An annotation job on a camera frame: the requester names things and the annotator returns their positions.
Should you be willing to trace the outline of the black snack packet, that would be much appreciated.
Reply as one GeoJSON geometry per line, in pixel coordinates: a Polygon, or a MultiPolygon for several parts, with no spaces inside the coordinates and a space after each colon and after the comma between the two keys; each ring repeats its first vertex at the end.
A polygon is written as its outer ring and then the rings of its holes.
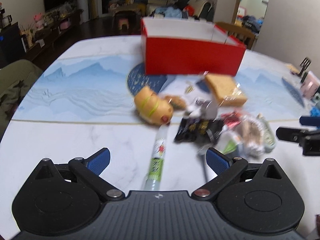
{"type": "Polygon", "coordinates": [[[183,118],[174,142],[216,145],[224,126],[222,119],[183,118]]]}

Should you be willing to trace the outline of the red keychain charm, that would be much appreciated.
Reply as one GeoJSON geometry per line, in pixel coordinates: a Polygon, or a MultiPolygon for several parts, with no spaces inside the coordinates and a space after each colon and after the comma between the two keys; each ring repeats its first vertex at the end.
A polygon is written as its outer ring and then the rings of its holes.
{"type": "Polygon", "coordinates": [[[233,111],[231,113],[221,114],[220,118],[223,120],[225,126],[229,129],[233,129],[241,123],[242,114],[237,111],[233,111]]]}

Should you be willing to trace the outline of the round silver tin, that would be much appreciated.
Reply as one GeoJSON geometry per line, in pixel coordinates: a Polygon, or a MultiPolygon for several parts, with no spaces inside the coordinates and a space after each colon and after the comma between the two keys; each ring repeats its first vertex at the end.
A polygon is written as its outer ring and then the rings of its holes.
{"type": "Polygon", "coordinates": [[[204,119],[214,120],[217,117],[219,106],[214,100],[205,101],[201,106],[201,114],[204,119]]]}

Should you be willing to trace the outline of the green white tube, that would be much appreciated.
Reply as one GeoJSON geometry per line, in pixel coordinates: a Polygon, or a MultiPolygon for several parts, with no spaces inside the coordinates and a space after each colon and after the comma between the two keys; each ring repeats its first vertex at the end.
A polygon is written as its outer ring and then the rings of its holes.
{"type": "Polygon", "coordinates": [[[167,149],[168,130],[168,125],[162,125],[156,134],[148,174],[146,175],[144,184],[144,191],[158,191],[160,188],[164,157],[167,149]]]}

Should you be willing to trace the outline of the bread slice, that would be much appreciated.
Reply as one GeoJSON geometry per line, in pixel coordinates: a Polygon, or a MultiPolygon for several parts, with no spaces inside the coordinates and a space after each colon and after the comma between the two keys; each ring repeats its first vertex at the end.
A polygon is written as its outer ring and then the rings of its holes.
{"type": "Polygon", "coordinates": [[[221,106],[241,107],[247,102],[240,84],[229,75],[207,73],[204,81],[221,106]]]}

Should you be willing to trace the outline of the small fried snack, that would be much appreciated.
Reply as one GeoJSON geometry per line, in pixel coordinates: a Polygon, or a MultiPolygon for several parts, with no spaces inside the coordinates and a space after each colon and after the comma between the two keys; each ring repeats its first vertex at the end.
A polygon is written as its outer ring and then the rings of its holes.
{"type": "Polygon", "coordinates": [[[187,107],[186,101],[178,95],[164,95],[163,99],[172,105],[174,109],[185,110],[187,107]]]}

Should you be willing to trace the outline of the yellow chicken toy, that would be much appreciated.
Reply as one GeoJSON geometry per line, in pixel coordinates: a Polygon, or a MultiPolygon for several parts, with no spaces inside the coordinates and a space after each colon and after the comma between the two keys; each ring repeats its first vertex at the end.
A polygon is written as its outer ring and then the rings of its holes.
{"type": "Polygon", "coordinates": [[[152,125],[166,125],[173,116],[170,103],[161,99],[149,86],[144,86],[134,97],[139,116],[152,125]]]}

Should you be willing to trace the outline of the white blue tissue packet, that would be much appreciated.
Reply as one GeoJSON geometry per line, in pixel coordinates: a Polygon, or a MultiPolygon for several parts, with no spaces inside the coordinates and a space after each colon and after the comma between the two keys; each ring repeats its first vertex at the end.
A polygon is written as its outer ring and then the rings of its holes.
{"type": "Polygon", "coordinates": [[[245,157],[244,145],[240,135],[234,131],[224,131],[215,145],[206,144],[198,150],[198,155],[205,155],[208,148],[213,147],[229,158],[245,157]]]}

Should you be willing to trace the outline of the white tooth plush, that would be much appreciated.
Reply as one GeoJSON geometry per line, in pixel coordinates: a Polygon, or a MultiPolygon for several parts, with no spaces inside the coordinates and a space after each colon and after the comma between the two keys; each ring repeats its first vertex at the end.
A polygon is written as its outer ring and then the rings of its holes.
{"type": "Polygon", "coordinates": [[[190,118],[205,117],[206,108],[211,103],[211,100],[204,100],[202,98],[196,98],[190,105],[185,109],[185,115],[190,118]]]}

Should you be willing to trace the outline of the black phone stand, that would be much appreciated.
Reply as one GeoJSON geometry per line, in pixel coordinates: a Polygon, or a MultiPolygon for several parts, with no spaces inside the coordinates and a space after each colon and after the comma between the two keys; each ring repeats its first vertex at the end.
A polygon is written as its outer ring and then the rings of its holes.
{"type": "Polygon", "coordinates": [[[310,66],[311,60],[308,57],[305,57],[304,60],[301,62],[300,66],[300,72],[297,74],[299,77],[301,77],[304,72],[307,70],[307,68],[310,66]]]}

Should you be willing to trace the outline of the blue mountain table mat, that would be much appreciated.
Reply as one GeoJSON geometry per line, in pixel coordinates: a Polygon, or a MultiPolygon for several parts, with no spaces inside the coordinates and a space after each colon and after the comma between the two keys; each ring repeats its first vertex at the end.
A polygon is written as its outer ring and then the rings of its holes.
{"type": "MultiPolygon", "coordinates": [[[[253,51],[245,52],[235,83],[247,96],[243,109],[269,121],[296,120],[313,107],[289,92],[300,80],[283,62],[253,51]]],[[[213,98],[203,74],[146,76],[138,54],[75,57],[58,59],[41,75],[13,120],[138,124],[133,98],[144,86],[189,104],[213,98]]]]}

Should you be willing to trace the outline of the wooden chair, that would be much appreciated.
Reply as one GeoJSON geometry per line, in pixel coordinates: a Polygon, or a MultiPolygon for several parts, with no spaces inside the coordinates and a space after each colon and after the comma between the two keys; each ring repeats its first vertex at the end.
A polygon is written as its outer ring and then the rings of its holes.
{"type": "Polygon", "coordinates": [[[215,24],[222,28],[228,36],[234,36],[241,41],[244,45],[246,45],[247,49],[252,49],[255,41],[255,35],[250,30],[226,22],[215,22],[215,24]]]}

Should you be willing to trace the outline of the red cardboard box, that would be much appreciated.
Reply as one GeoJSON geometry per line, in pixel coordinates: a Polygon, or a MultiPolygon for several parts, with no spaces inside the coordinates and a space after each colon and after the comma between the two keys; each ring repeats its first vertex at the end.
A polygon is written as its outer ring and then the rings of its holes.
{"type": "Polygon", "coordinates": [[[145,17],[141,43],[147,75],[204,72],[235,76],[246,46],[211,22],[145,17]]]}

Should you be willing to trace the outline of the low tv cabinet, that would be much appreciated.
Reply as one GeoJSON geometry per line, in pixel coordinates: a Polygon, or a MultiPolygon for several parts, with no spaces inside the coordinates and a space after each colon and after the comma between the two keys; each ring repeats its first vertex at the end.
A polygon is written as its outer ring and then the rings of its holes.
{"type": "Polygon", "coordinates": [[[44,29],[35,31],[31,36],[32,45],[28,45],[27,36],[22,34],[18,23],[14,23],[1,30],[1,63],[6,65],[20,59],[34,61],[39,55],[53,48],[54,43],[73,27],[80,24],[82,9],[54,21],[44,29]]]}

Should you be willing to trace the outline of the pink stool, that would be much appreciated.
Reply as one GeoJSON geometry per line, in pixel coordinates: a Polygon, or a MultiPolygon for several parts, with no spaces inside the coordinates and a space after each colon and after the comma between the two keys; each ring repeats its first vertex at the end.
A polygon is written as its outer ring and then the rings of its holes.
{"type": "Polygon", "coordinates": [[[118,20],[118,29],[120,31],[128,31],[130,27],[130,22],[128,18],[120,18],[118,20]]]}

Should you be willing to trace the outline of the pink pig plush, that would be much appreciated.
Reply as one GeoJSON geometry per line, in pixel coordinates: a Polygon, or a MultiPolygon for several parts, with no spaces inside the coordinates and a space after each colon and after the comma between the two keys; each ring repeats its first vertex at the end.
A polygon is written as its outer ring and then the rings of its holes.
{"type": "Polygon", "coordinates": [[[34,21],[38,30],[41,30],[44,28],[44,20],[41,13],[34,16],[34,21]]]}

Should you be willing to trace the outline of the sofa with clothes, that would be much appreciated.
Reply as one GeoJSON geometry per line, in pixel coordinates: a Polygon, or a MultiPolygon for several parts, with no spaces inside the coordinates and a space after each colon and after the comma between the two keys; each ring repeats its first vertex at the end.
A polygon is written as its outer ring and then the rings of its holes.
{"type": "Polygon", "coordinates": [[[148,0],[146,15],[213,22],[215,4],[211,0],[148,0]]]}

